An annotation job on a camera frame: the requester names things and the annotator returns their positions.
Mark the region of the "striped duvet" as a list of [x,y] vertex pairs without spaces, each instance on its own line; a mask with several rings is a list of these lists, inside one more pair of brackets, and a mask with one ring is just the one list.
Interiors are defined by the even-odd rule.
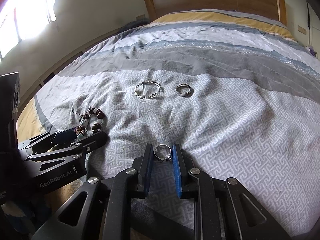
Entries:
[[18,139],[74,127],[89,107],[110,139],[89,175],[177,143],[212,177],[237,178],[290,236],[319,218],[319,60],[281,23],[200,10],[108,38],[40,89]]

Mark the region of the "window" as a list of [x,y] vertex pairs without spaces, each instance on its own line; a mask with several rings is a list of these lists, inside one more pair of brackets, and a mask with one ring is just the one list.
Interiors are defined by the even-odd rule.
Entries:
[[1,59],[56,21],[55,0],[5,0],[1,5]]

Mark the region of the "dark clothes pile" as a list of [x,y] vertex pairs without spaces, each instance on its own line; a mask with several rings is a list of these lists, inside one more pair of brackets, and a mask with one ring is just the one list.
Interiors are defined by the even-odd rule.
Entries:
[[139,20],[135,20],[135,21],[129,22],[128,24],[126,24],[123,27],[121,27],[119,29],[119,33],[122,33],[124,31],[130,30],[130,29],[134,29],[134,28],[137,28],[137,27],[141,27],[141,26],[144,26],[144,25],[149,24],[149,23],[150,23],[150,20],[148,18],[142,18],[142,19],[139,19]]

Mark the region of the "wooden headboard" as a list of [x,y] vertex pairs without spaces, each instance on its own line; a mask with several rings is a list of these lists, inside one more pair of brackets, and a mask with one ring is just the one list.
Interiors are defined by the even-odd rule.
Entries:
[[144,0],[150,20],[171,12],[218,9],[264,16],[287,25],[285,0]]

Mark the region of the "white sliding wardrobe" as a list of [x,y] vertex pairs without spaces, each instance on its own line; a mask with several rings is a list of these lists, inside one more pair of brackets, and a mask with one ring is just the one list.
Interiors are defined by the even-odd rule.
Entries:
[[319,32],[319,18],[311,5],[307,3],[309,9],[309,46],[316,52],[316,58],[319,60],[319,45],[320,45],[320,32]]

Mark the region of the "low white wall cabinet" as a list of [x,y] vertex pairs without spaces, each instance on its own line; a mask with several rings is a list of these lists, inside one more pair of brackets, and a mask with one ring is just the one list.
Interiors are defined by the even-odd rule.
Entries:
[[26,105],[34,97],[34,95],[46,84],[45,80],[48,82],[52,77],[57,75],[61,70],[67,67],[70,63],[76,60],[78,57],[83,55],[86,51],[90,50],[92,47],[99,44],[101,41],[108,39],[116,35],[120,31],[120,28],[109,31],[103,35],[100,35],[87,43],[76,48],[74,51],[70,52],[62,59],[57,61],[48,70],[46,70],[38,79],[36,79],[28,88],[28,90],[20,96],[20,105],[17,111],[17,116],[20,116]]

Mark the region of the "wall socket plate left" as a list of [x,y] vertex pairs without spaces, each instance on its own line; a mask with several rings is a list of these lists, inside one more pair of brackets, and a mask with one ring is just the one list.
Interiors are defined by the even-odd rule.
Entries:
[[146,19],[146,16],[145,15],[139,15],[136,17],[136,20],[143,20],[143,19]]

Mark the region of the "wall switch plate right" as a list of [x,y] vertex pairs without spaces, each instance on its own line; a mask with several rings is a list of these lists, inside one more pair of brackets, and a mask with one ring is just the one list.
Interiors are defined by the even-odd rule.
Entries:
[[298,26],[298,31],[299,31],[300,33],[304,34],[304,35],[306,35],[306,34],[307,34],[306,29],[304,29],[304,28],[303,28],[303,27],[301,27],[300,25]]

